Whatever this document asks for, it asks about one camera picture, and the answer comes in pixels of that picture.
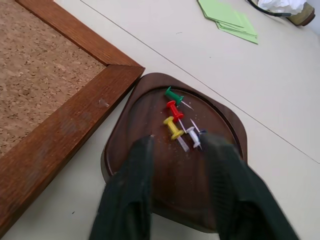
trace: black cable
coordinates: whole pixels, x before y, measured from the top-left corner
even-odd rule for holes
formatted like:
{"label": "black cable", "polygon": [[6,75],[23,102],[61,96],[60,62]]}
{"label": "black cable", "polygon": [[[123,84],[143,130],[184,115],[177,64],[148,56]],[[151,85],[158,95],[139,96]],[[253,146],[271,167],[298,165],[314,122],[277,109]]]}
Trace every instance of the black cable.
{"label": "black cable", "polygon": [[258,11],[260,11],[264,14],[274,16],[274,17],[290,17],[292,15],[291,13],[288,13],[288,12],[270,12],[270,11],[262,9],[261,7],[258,7],[252,0],[248,0],[248,2],[252,5],[252,7],[257,9]]}

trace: table surface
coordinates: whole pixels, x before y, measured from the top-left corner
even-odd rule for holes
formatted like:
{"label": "table surface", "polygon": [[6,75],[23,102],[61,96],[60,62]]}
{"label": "table surface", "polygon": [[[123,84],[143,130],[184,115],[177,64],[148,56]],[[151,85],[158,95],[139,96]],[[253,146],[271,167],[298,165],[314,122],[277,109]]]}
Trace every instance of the table surface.
{"label": "table surface", "polygon": [[[267,183],[300,238],[318,239],[319,37],[245,1],[226,2],[247,14],[259,45],[218,30],[195,0],[57,1],[146,67],[145,74],[169,74],[233,110],[247,132],[248,164]],[[101,153],[127,99],[3,240],[88,238],[105,184]],[[153,215],[151,239],[216,238]]]}

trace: wooden frame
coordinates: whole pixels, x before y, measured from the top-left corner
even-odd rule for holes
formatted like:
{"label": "wooden frame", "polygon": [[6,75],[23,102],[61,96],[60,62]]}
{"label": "wooden frame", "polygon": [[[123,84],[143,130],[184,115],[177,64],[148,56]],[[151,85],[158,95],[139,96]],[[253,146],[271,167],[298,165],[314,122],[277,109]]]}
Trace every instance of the wooden frame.
{"label": "wooden frame", "polygon": [[16,2],[104,64],[105,69],[1,158],[0,238],[144,72],[142,66],[53,0]]}

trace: white push pin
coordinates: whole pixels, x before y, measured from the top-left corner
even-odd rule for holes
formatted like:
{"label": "white push pin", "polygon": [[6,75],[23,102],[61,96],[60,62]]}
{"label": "white push pin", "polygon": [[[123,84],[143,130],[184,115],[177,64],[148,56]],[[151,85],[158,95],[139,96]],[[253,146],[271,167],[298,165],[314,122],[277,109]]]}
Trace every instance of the white push pin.
{"label": "white push pin", "polygon": [[190,135],[190,137],[192,138],[193,142],[194,142],[194,145],[193,145],[193,148],[197,148],[198,146],[200,146],[200,140],[198,138],[198,135],[195,133],[195,127],[192,126],[192,127],[189,127],[186,132]]}

